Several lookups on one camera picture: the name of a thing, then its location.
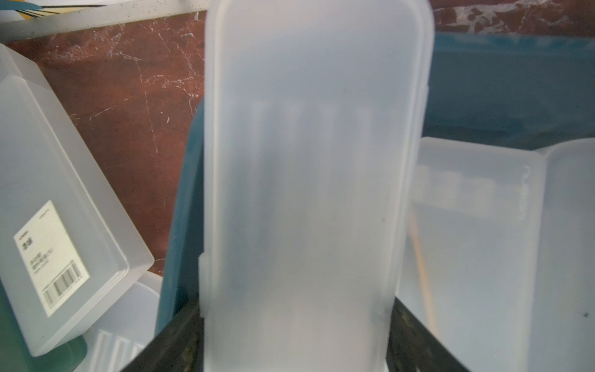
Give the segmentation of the clear case stack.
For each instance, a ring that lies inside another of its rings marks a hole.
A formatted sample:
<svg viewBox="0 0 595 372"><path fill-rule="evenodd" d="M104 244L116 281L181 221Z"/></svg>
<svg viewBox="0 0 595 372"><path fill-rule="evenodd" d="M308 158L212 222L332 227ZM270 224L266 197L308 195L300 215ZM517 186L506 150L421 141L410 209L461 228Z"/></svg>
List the clear case stack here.
<svg viewBox="0 0 595 372"><path fill-rule="evenodd" d="M84 334L77 371L121 371L154 338L162 277L147 272Z"/></svg>

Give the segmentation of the clear case with red pen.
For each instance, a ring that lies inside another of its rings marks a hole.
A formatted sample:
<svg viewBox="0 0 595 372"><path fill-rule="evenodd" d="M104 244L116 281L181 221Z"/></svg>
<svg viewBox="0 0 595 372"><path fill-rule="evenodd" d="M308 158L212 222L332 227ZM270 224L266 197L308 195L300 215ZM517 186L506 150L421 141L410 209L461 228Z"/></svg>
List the clear case with red pen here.
<svg viewBox="0 0 595 372"><path fill-rule="evenodd" d="M546 165L540 153L422 139L397 296L472 371L524 371Z"/></svg>

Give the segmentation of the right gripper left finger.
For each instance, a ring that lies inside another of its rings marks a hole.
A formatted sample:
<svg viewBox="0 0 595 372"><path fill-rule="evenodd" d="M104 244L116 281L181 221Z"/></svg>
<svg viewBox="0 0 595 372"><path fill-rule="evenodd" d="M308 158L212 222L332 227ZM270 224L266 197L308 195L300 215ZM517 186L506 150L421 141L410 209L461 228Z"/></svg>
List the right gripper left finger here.
<svg viewBox="0 0 595 372"><path fill-rule="evenodd" d="M188 302L122 371L203 371L205 322L198 299Z"/></svg>

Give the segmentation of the clear rectangular case front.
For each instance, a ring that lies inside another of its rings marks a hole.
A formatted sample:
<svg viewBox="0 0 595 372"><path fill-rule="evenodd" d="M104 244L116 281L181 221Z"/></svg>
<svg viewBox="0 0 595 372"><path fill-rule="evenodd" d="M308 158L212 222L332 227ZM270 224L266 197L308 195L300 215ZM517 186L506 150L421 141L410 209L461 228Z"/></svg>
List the clear rectangular case front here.
<svg viewBox="0 0 595 372"><path fill-rule="evenodd" d="M594 369L594 140L542 149L547 165L530 371Z"/></svg>

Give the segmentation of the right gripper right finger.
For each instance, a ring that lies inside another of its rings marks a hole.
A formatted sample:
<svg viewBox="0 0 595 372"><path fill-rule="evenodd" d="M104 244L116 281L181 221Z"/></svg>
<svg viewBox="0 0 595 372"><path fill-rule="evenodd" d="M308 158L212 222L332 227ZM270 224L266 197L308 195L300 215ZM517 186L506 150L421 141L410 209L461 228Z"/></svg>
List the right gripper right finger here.
<svg viewBox="0 0 595 372"><path fill-rule="evenodd" d="M469 372L397 297L390 318L387 369Z"/></svg>

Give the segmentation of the clear ribbed case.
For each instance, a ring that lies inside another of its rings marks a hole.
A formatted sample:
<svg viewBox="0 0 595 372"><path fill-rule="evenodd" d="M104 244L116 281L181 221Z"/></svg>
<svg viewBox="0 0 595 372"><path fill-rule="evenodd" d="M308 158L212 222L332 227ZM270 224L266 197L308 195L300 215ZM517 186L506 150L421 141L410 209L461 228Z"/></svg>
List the clear ribbed case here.
<svg viewBox="0 0 595 372"><path fill-rule="evenodd" d="M213 1L207 371L382 371L435 40L427 1Z"/></svg>

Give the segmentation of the clear case with barcode label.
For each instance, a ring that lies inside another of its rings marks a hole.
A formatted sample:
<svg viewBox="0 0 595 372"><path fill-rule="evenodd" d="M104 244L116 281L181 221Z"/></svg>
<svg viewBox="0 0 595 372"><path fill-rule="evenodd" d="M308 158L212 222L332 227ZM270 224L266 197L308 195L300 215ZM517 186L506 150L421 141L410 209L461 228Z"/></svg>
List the clear case with barcode label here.
<svg viewBox="0 0 595 372"><path fill-rule="evenodd" d="M35 357L81 336L153 255L40 68L1 49L1 282Z"/></svg>

